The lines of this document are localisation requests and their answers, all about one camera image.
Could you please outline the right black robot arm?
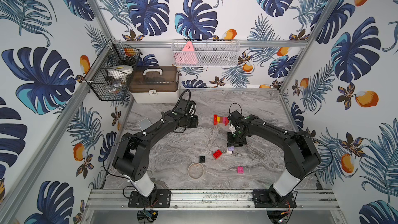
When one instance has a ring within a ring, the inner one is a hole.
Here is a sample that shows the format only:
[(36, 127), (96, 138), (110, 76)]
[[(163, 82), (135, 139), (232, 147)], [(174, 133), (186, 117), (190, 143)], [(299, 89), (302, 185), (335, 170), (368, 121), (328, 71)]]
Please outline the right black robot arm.
[(242, 147), (247, 144), (247, 137), (258, 136), (283, 151), (284, 171), (270, 187), (271, 193), (276, 196), (285, 197), (290, 194), (322, 162), (312, 138), (302, 131), (288, 131), (255, 115), (244, 117), (237, 111), (230, 113), (228, 120), (231, 130), (227, 133), (229, 145)]

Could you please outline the red 2x2 lego brick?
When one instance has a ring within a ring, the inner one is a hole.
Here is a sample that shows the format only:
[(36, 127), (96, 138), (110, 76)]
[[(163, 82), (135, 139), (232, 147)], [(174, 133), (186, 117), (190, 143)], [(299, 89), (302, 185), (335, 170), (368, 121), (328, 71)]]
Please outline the red 2x2 lego brick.
[(213, 157), (214, 157), (214, 159), (219, 159), (221, 156), (223, 155), (223, 152), (221, 151), (221, 150), (217, 150), (217, 151), (215, 151), (214, 153), (213, 153)]

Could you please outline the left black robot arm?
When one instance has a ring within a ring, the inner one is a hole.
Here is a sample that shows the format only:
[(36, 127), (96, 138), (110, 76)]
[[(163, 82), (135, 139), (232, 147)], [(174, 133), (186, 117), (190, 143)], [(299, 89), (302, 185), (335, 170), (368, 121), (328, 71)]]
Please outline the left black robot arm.
[(193, 100), (180, 99), (174, 108), (162, 113), (162, 117), (145, 130), (123, 136), (113, 159), (113, 168), (128, 179), (139, 194), (149, 197), (155, 192), (155, 184), (147, 174), (152, 147), (177, 129), (197, 128), (199, 118), (195, 114)]

